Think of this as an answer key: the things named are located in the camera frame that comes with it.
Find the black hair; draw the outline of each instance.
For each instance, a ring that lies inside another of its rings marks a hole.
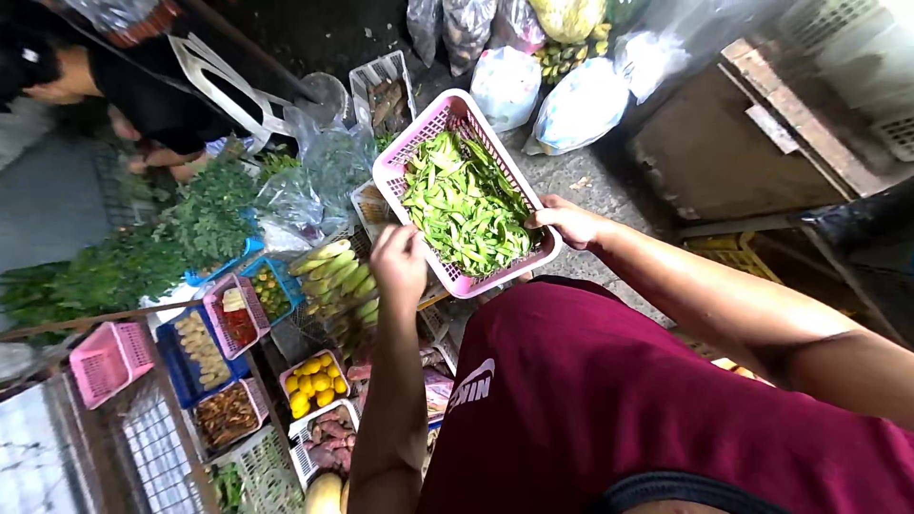
[[[0,24],[0,112],[24,88],[60,78],[57,52],[38,32],[16,23]]]

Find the blue plastic basket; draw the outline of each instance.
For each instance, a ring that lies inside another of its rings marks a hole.
[[[177,328],[175,328],[175,322],[190,316],[192,311],[197,311],[200,314],[204,325],[207,327],[207,332],[213,338],[213,344],[219,349],[219,354],[222,355],[222,359],[226,361],[228,366],[228,371],[231,372],[230,379],[209,391],[204,391],[203,385],[200,384],[200,365],[191,360],[190,356],[185,353],[184,347],[181,346],[181,335],[177,333]],[[158,327],[155,330],[155,334],[159,340],[159,352],[162,354],[162,359],[168,368],[168,375],[171,377],[172,384],[175,385],[177,400],[182,409],[189,409],[197,405],[202,400],[222,391],[232,382],[238,381],[238,379],[250,373],[247,360],[226,359],[225,353],[222,352],[222,347],[216,339],[216,332],[213,331],[213,326],[209,322],[207,311],[202,305],[188,307],[180,316]]]
[[[235,267],[236,264],[238,264],[241,261],[244,261],[245,259],[250,257],[252,254],[257,253],[257,252],[263,250],[263,248],[264,248],[263,240],[259,237],[250,237],[250,238],[247,238],[244,242],[245,242],[244,253],[242,253],[240,255],[240,257],[237,257],[235,259],[232,259],[231,261],[226,262],[225,264],[222,264],[222,266],[220,266],[215,271],[213,271],[213,273],[210,273],[206,278],[201,278],[200,276],[197,275],[197,272],[193,272],[190,270],[185,271],[184,280],[185,280],[185,282],[187,282],[187,285],[190,285],[191,287],[198,287],[211,280],[216,280],[219,277],[221,277],[223,274],[225,274],[227,271],[229,271],[230,269]]]
[[[295,307],[304,301],[304,293],[302,293],[302,287],[298,283],[298,280],[296,280],[295,277],[289,275],[289,264],[280,261],[279,259],[271,259],[266,255],[258,258],[257,261],[252,262],[250,266],[241,272],[241,276],[251,278],[257,274],[257,271],[264,263],[267,263],[267,265],[270,266],[270,269],[273,271],[273,275],[276,276],[276,279],[279,281],[280,287],[285,293],[286,298],[289,298],[289,303],[292,304],[292,306],[289,308],[289,312],[277,317],[270,322],[270,326],[275,327],[276,324],[285,319],[286,316],[295,312]]]

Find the clear plastic bag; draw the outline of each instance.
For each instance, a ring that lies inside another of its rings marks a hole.
[[[100,32],[125,31],[144,21],[159,0],[63,0],[85,16]]]
[[[295,107],[283,109],[295,132],[302,166],[271,177],[257,196],[258,215],[304,238],[321,243],[348,223],[354,208],[349,193],[371,178],[375,139],[356,124],[334,123],[323,130]]]
[[[546,32],[527,0],[498,0],[489,48],[512,47],[526,54],[546,45]]]
[[[616,74],[624,77],[641,105],[660,84],[686,68],[685,42],[675,34],[635,32],[616,41]]]
[[[619,124],[628,99],[628,84],[612,61],[586,60],[543,101],[524,153],[562,155],[593,143]]]
[[[406,6],[406,28],[412,47],[426,68],[435,61],[435,48],[441,36],[441,0],[409,0]]]
[[[470,94],[496,132],[519,127],[537,105],[539,61],[511,47],[489,49],[476,64]]]
[[[530,5],[549,37],[559,43],[579,43],[603,20],[606,1],[530,0]]]
[[[492,35],[496,0],[443,0],[444,46],[457,77],[473,68]]]

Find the maroon shirt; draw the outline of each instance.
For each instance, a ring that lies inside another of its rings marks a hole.
[[[470,320],[418,512],[581,512],[652,471],[791,512],[914,512],[914,434],[719,369],[573,282],[513,287]]]

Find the black strap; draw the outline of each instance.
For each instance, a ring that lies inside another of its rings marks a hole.
[[[622,514],[644,503],[679,499],[730,514],[789,514],[738,487],[677,471],[643,473],[610,487],[585,510],[586,514]]]

